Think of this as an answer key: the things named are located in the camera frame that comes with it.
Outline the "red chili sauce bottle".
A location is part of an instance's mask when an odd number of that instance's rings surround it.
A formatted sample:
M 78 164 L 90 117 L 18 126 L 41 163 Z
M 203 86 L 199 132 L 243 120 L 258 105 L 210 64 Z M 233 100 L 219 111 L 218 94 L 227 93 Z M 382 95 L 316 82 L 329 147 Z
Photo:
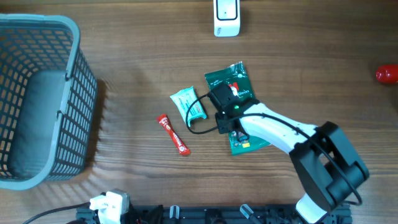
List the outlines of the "red chili sauce bottle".
M 398 82 L 398 65 L 382 65 L 376 70 L 376 80 L 383 84 Z

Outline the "red Nescafe coffee stick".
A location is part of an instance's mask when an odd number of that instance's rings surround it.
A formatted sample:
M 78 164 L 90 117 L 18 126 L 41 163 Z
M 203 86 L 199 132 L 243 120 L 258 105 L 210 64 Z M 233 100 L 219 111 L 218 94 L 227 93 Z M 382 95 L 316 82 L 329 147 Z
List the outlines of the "red Nescafe coffee stick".
M 174 131 L 168 116 L 166 114 L 162 114 L 158 116 L 156 120 L 169 134 L 170 138 L 175 144 L 175 147 L 178 150 L 178 153 L 182 156 L 189 156 L 191 153 L 189 148 L 185 145 L 185 143 L 179 138 L 177 133 Z

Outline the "mint green tissue packet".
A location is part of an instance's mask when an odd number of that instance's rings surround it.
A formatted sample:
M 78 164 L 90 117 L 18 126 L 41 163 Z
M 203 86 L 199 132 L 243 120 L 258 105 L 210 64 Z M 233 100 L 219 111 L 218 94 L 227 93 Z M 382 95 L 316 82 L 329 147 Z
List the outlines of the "mint green tissue packet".
M 177 106 L 183 120 L 188 126 L 191 126 L 190 122 L 194 119 L 207 119 L 207 115 L 198 101 L 188 110 L 191 104 L 198 99 L 193 86 L 178 91 L 171 95 L 170 98 Z

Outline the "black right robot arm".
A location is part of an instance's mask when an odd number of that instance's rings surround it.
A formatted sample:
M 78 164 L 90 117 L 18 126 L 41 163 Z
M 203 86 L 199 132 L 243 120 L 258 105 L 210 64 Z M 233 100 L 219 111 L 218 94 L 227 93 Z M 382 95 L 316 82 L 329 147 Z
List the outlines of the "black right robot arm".
M 320 221 L 351 194 L 355 205 L 362 204 L 357 188 L 368 180 L 369 170 L 338 125 L 294 121 L 255 98 L 239 97 L 225 83 L 213 87 L 208 97 L 221 134 L 261 138 L 290 156 L 305 191 L 295 209 L 306 222 Z

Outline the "green 3M gloves packet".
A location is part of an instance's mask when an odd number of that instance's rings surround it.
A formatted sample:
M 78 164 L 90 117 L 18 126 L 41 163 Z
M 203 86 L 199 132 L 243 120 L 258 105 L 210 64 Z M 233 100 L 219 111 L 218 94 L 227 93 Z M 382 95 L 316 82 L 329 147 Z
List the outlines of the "green 3M gloves packet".
M 242 100 L 255 97 L 249 76 L 242 62 L 232 64 L 223 70 L 206 73 L 205 80 L 210 90 L 220 83 L 226 83 L 235 88 L 236 94 Z M 247 138 L 244 134 L 236 131 L 229 133 L 228 139 L 233 156 L 256 151 L 271 145 L 261 138 L 255 136 Z

